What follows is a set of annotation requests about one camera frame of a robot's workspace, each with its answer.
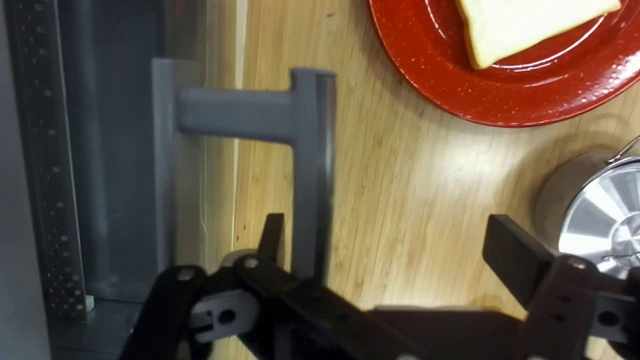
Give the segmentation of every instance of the bolt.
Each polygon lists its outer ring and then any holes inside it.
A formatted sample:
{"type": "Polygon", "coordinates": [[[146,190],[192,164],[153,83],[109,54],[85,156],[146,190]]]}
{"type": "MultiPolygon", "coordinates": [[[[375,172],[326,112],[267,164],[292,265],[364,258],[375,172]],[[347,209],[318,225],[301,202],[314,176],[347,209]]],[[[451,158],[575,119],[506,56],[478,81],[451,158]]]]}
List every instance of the bolt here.
{"type": "Polygon", "coordinates": [[[244,261],[244,268],[257,268],[257,258],[248,257],[248,258],[244,261]]]}
{"type": "Polygon", "coordinates": [[[192,268],[180,268],[176,278],[178,282],[190,282],[195,276],[195,272],[192,268]]]}

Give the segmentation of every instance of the wooden table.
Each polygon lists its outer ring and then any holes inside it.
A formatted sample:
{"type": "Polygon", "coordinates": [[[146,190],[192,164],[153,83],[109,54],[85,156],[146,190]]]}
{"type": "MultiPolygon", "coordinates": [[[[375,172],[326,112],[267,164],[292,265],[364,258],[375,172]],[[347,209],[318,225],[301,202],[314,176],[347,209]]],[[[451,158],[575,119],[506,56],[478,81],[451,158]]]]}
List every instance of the wooden table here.
{"type": "MultiPolygon", "coordinates": [[[[488,214],[530,227],[532,199],[560,162],[640,132],[638,87],[544,129],[453,119],[389,65],[365,0],[216,0],[207,25],[216,87],[282,91],[293,66],[337,75],[328,285],[362,308],[482,306],[524,317],[480,258],[488,214]]],[[[267,212],[289,214],[292,156],[244,141],[203,149],[199,218],[206,262],[216,268],[225,251],[256,245],[267,212]]],[[[221,353],[238,357],[234,346],[221,353]]]]}

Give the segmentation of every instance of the toast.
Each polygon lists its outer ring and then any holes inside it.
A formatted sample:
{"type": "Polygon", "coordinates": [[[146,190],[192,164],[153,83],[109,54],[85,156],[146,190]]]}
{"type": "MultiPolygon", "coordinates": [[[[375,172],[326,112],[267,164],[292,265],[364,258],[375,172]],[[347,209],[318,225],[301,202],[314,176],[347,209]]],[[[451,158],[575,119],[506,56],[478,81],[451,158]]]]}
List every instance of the toast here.
{"type": "Polygon", "coordinates": [[[620,0],[456,0],[456,5],[468,26],[470,63],[478,70],[620,10],[620,0]]]}

